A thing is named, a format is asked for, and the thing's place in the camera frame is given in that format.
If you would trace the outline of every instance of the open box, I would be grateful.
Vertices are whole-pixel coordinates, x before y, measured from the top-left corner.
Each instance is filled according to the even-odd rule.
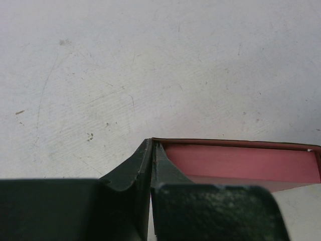
[[[314,145],[159,139],[168,159],[195,183],[259,185],[270,192],[321,183],[321,147]]]

